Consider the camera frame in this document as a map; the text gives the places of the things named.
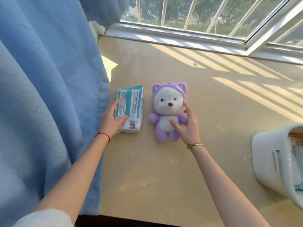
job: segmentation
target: white basket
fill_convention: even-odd
[[[303,191],[295,190],[292,180],[291,144],[288,140],[290,131],[303,133],[303,123],[256,134],[252,139],[252,161],[260,183],[303,209]]]

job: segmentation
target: forearm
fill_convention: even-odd
[[[194,146],[192,153],[225,226],[269,226],[203,146]]]
[[[107,142],[106,135],[97,135],[88,149],[42,199],[35,211],[47,208],[63,210],[70,215],[72,223],[75,223]]]

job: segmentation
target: plush toy head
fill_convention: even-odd
[[[153,104],[161,115],[178,115],[184,111],[183,100],[186,94],[186,83],[154,84],[152,88]]]

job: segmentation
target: dark floor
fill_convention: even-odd
[[[108,216],[89,216],[81,215],[78,217],[75,227],[173,227],[172,225],[163,225],[146,221],[136,221],[117,217]]]

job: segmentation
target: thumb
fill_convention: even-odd
[[[125,121],[127,121],[127,119],[128,119],[128,116],[123,116],[123,117],[121,117],[121,118],[118,120],[119,125],[121,126]]]
[[[182,131],[182,127],[173,119],[171,119],[170,121],[170,124],[177,130],[177,132],[181,132]]]

